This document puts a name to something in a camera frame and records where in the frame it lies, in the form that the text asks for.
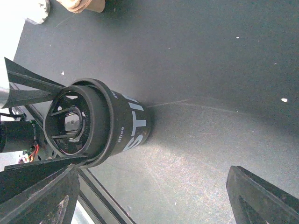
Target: black wire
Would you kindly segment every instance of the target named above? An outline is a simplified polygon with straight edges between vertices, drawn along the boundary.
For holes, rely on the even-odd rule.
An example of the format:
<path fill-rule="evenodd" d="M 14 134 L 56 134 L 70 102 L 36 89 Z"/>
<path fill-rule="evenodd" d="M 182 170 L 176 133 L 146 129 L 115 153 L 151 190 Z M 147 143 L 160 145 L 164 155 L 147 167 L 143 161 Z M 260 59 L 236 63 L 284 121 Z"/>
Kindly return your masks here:
<path fill-rule="evenodd" d="M 0 113 L 0 116 L 5 116 L 9 118 L 22 118 L 24 117 L 23 114 L 9 114 L 9 113 Z"/>
<path fill-rule="evenodd" d="M 5 117 L 9 117 L 9 118 L 21 118 L 21 120 L 25 120 L 26 118 L 26 114 L 13 114 L 13 109 L 10 107 L 9 109 L 9 113 L 0 113 L 0 117 L 1 116 L 5 116 Z"/>

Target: dark gray surface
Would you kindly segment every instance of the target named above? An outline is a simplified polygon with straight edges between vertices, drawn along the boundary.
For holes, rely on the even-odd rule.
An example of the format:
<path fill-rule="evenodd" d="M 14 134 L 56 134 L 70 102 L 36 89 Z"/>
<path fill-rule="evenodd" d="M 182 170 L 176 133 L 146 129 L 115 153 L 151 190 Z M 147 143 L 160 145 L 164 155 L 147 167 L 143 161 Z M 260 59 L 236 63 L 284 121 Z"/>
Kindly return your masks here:
<path fill-rule="evenodd" d="M 136 222 L 235 223 L 231 165 L 299 197 L 297 1 L 52 3 L 15 61 L 65 85 L 97 78 L 153 111 L 147 144 L 91 169 Z"/>

